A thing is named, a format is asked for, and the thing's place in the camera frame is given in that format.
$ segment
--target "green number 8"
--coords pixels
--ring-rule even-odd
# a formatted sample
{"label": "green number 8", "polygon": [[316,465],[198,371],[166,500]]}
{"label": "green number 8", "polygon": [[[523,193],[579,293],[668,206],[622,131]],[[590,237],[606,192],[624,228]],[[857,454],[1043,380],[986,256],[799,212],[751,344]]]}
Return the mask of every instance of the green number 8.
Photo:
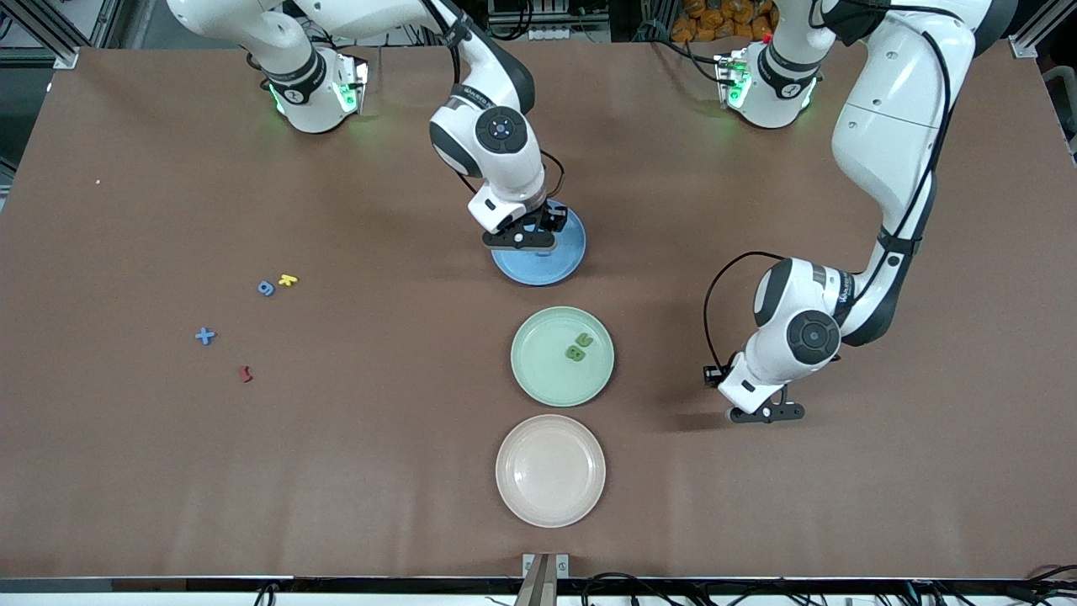
{"label": "green number 8", "polygon": [[569,350],[564,353],[564,357],[569,358],[574,363],[578,363],[587,357],[587,354],[583,350],[576,348],[575,346],[570,346]]}

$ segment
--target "plate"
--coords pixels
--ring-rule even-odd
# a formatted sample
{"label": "plate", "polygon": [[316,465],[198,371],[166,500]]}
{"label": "plate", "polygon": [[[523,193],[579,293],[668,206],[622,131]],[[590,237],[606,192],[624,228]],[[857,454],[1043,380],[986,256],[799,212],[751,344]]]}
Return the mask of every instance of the plate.
{"label": "plate", "polygon": [[[561,203],[549,200],[550,206]],[[492,250],[493,262],[509,278],[527,285],[549,285],[572,274],[587,251],[587,230],[579,216],[569,209],[564,228],[554,237],[554,250]]]}
{"label": "plate", "polygon": [[517,425],[498,451],[498,491],[520,520],[560,529],[590,513],[605,485],[602,447],[583,424],[559,414]]}
{"label": "plate", "polygon": [[613,340],[595,316],[575,308],[548,308],[523,323],[513,339],[513,375],[529,396],[551,407],[579,406],[613,375]]}

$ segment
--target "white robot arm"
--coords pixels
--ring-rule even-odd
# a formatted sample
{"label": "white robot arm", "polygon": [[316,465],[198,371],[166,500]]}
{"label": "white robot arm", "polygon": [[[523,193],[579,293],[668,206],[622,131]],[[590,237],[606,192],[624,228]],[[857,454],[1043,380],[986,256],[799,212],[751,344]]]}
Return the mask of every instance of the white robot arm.
{"label": "white robot arm", "polygon": [[772,421],[778,409],[765,405],[775,392],[825,367],[842,343],[865,346],[890,328],[935,198],[934,168],[953,102],[974,55],[997,40],[1015,6],[1012,0],[775,3],[781,22],[772,42],[752,44],[719,69],[733,80],[723,96],[754,124],[784,126],[808,104],[835,38],[863,40],[867,64],[831,149],[842,171],[879,203],[882,226],[859,273],[785,258],[764,274],[754,306],[758,332],[728,367],[708,374],[739,422]]}
{"label": "white robot arm", "polygon": [[[233,40],[251,53],[269,80],[278,107],[306,132],[332,129],[358,103],[354,59],[317,48],[299,24],[271,9],[283,0],[168,0],[176,17],[201,36]],[[453,82],[430,122],[438,155],[461,174],[485,182],[467,205],[490,248],[548,250],[568,216],[546,200],[538,141],[523,114],[534,105],[527,68],[490,40],[450,0],[297,0],[328,33],[370,38],[402,25],[440,32],[453,57],[471,67]],[[543,229],[528,229],[541,225]]]}

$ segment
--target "green indicator light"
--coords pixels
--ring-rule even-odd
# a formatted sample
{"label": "green indicator light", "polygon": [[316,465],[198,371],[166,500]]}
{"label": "green indicator light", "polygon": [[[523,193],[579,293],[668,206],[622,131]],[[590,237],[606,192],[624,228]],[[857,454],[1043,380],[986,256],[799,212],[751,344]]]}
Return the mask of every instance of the green indicator light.
{"label": "green indicator light", "polygon": [[808,89],[805,91],[805,100],[800,103],[800,109],[805,109],[811,102],[811,91],[815,88],[816,82],[819,82],[819,79],[812,79],[811,84],[808,85]]}
{"label": "green indicator light", "polygon": [[333,88],[337,99],[340,101],[340,109],[347,112],[355,111],[355,94],[346,84],[338,84]]}
{"label": "green indicator light", "polygon": [[272,87],[272,84],[269,85],[269,94],[272,95],[272,100],[277,101],[277,111],[284,113],[284,105],[280,104],[280,97],[277,96],[277,90]]}
{"label": "green indicator light", "polygon": [[752,75],[745,73],[744,80],[737,83],[736,86],[729,91],[729,104],[735,108],[741,107],[744,103],[744,95],[747,94],[747,89],[752,87]]}

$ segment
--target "table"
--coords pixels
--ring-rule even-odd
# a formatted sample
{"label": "table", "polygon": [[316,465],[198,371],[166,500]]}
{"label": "table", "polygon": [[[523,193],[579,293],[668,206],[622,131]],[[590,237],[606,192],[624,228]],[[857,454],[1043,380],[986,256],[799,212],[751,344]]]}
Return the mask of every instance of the table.
{"label": "table", "polygon": [[[499,272],[430,149],[443,50],[361,50],[367,114],[323,136],[275,114],[241,52],[87,50],[56,74],[0,220],[0,574],[517,575],[521,553],[555,551],[577,575],[979,577],[1072,560],[1077,173],[1033,62],[996,45],[974,64],[890,334],[793,385],[802,422],[765,427],[731,426],[702,386],[701,298],[749,249],[866,263],[879,211],[829,154],[864,50],[836,47],[813,107],[766,131],[665,48],[509,48],[588,229],[550,287]],[[721,353],[751,335],[765,268],[719,284]],[[282,272],[300,281],[258,294]],[[547,531],[503,505],[493,462],[550,412],[508,347],[561,305],[609,327],[618,363],[563,411],[602,443],[605,493]]]}

